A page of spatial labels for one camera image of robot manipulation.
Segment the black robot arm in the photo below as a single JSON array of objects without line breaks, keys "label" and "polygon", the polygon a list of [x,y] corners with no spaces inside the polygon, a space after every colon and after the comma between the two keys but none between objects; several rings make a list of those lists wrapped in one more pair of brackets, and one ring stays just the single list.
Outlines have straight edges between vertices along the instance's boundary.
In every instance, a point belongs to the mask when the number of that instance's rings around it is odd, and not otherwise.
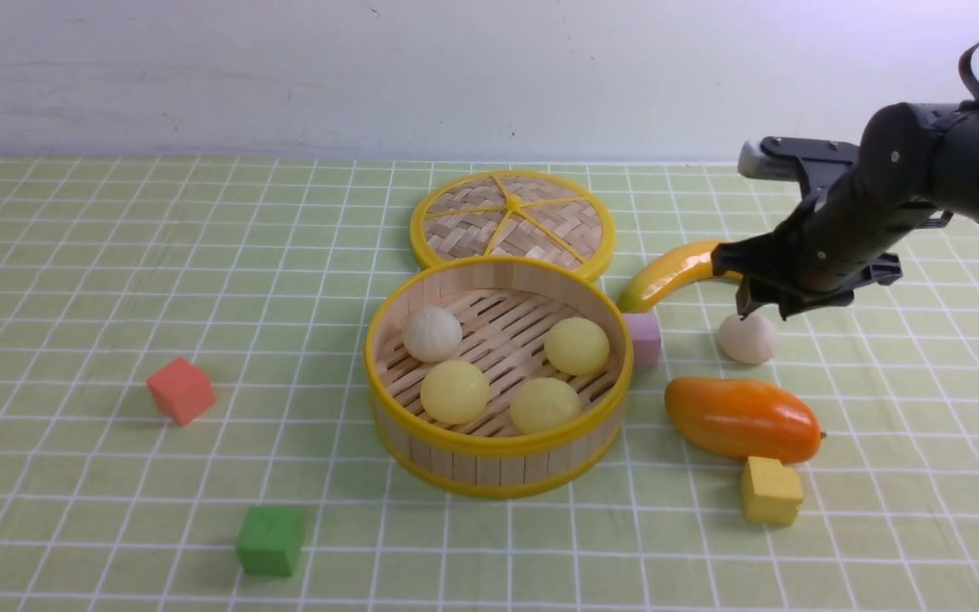
[{"label": "black robot arm", "polygon": [[889,105],[858,144],[765,137],[739,152],[753,179],[797,181],[800,204],[772,231],[719,245],[715,274],[739,274],[737,311],[774,303],[784,319],[853,303],[901,279],[892,248],[951,217],[979,224],[979,110]]}]

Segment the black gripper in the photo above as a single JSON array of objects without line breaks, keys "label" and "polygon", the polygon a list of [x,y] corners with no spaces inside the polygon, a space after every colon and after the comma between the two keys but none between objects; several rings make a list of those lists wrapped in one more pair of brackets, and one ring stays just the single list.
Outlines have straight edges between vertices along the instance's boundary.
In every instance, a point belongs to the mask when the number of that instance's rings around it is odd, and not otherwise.
[{"label": "black gripper", "polygon": [[932,216],[925,201],[858,194],[833,184],[806,197],[772,231],[712,249],[716,275],[739,274],[737,313],[773,303],[788,319],[850,306],[855,291],[902,279],[898,241]]}]

